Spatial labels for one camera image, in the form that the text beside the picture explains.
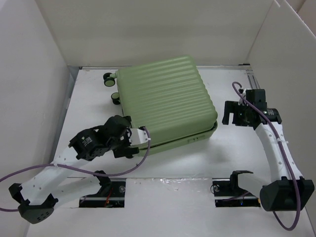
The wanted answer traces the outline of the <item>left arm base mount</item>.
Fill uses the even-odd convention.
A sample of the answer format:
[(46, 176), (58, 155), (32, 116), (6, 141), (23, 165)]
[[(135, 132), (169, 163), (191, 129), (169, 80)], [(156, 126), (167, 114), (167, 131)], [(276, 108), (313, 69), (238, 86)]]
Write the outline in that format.
[(96, 193), (81, 197), (79, 208), (124, 208), (126, 179), (112, 180), (111, 187), (105, 194)]

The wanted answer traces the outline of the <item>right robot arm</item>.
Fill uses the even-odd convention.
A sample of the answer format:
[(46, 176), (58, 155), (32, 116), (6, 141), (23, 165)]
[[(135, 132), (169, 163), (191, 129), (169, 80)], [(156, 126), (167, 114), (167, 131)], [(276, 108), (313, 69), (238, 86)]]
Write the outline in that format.
[(258, 197), (265, 211), (302, 210), (315, 186), (297, 168), (285, 140), (277, 109), (269, 109), (263, 89), (239, 89), (238, 102), (226, 101), (222, 123), (252, 127), (259, 137), (268, 160), (271, 181), (256, 177), (252, 171), (234, 171), (228, 188), (238, 195), (244, 190)]

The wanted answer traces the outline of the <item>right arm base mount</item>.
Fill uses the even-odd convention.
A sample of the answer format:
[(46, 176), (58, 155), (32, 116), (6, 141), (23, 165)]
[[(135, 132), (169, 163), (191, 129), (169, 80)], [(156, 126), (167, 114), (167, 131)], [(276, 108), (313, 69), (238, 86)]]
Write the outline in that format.
[(241, 174), (253, 174), (247, 170), (235, 170), (229, 178), (213, 178), (210, 191), (214, 194), (215, 207), (261, 207), (259, 199), (238, 185)]

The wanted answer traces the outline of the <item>green suitcase blue lining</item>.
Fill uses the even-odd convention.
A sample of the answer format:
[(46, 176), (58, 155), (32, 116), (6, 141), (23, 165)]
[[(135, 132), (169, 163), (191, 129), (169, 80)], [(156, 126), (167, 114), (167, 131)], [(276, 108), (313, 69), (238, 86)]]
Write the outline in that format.
[(217, 129), (218, 114), (189, 55), (125, 67), (103, 80), (117, 86), (132, 128), (148, 129), (151, 155), (208, 139)]

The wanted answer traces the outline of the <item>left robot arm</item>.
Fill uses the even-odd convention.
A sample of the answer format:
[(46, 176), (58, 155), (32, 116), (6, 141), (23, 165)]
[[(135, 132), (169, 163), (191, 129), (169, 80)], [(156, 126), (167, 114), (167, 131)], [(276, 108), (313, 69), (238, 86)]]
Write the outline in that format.
[(116, 158), (139, 153), (138, 145), (150, 149), (151, 137), (146, 127), (133, 128), (129, 116), (115, 115), (104, 125), (84, 129), (69, 142), (68, 147), (49, 164), (35, 165), (14, 172), (14, 175), (41, 168), (35, 177), (9, 187), (10, 195), (19, 203), (17, 212), (30, 224), (46, 220), (55, 209), (74, 199), (111, 190), (111, 177), (128, 174), (133, 168), (114, 174), (103, 170), (88, 171), (82, 166), (112, 151)]

